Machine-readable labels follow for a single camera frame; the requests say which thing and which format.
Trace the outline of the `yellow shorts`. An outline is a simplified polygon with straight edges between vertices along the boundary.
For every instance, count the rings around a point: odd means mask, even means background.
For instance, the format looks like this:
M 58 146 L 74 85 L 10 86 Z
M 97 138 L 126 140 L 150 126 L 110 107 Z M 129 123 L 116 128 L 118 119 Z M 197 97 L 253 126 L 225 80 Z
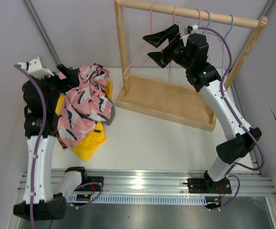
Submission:
M 102 123 L 79 117 L 66 96 L 58 116 L 58 136 L 67 148 L 85 162 L 107 139 Z

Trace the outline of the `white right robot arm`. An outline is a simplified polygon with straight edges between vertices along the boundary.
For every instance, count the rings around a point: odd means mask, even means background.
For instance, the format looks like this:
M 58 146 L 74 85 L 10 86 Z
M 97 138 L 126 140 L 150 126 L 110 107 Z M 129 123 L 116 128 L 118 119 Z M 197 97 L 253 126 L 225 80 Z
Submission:
M 182 66 L 188 82 L 209 103 L 223 128 L 226 141 L 216 147 L 217 158 L 203 178 L 204 189 L 212 193 L 222 186 L 238 161 L 254 149 L 262 133 L 258 127 L 253 128 L 230 101 L 224 77 L 207 60 L 206 37 L 193 32 L 198 28 L 189 26 L 188 35 L 181 36 L 178 25 L 174 24 L 164 31 L 143 36 L 143 40 L 155 48 L 168 40 L 164 49 L 150 52 L 148 56 L 161 68 L 171 61 Z

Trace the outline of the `pink patterned shorts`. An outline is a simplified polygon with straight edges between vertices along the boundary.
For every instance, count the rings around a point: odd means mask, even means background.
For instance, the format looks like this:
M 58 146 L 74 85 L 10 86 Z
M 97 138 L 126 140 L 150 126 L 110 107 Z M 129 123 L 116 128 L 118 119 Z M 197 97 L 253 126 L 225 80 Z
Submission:
M 104 89 L 108 85 L 110 71 L 107 67 L 93 63 L 79 67 L 79 86 L 63 93 L 74 111 L 85 120 L 106 122 L 111 117 L 112 103 Z

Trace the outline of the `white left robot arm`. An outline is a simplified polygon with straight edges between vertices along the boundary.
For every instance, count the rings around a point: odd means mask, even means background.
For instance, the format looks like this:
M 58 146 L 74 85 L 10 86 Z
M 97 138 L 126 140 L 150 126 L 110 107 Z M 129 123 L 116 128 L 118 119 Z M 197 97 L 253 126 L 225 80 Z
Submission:
M 89 180 L 84 167 L 70 167 L 57 186 L 51 183 L 51 162 L 57 136 L 58 115 L 55 110 L 60 94 L 79 86 L 77 69 L 57 66 L 64 78 L 39 67 L 39 76 L 31 73 L 28 63 L 15 68 L 27 76 L 22 86 L 25 136 L 28 145 L 28 172 L 22 203 L 13 207 L 13 214 L 29 220 L 57 220 L 65 216 L 67 199 L 75 189 L 83 191 Z

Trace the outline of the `orange camouflage shorts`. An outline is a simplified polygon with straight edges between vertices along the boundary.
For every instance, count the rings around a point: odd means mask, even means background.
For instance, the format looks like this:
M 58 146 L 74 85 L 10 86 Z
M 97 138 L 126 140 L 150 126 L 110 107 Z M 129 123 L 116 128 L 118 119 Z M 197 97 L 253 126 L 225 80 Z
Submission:
M 58 140 L 58 142 L 60 143 L 60 145 L 63 149 L 67 148 L 67 146 L 63 143 L 62 139 L 59 136 L 57 137 L 57 140 Z

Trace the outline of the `grey shorts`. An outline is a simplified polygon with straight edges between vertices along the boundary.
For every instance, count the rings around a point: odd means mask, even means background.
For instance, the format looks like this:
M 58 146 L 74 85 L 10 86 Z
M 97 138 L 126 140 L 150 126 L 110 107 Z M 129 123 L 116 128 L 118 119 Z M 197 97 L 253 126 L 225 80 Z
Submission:
M 113 101 L 112 101 L 110 98 L 108 98 L 108 101 L 112 103 L 111 117 L 110 117 L 110 119 L 108 119 L 108 120 L 105 122 L 105 124 L 108 125 L 108 126 L 110 126 L 110 125 L 112 124 L 114 118 L 115 118 L 115 106 L 114 106 Z

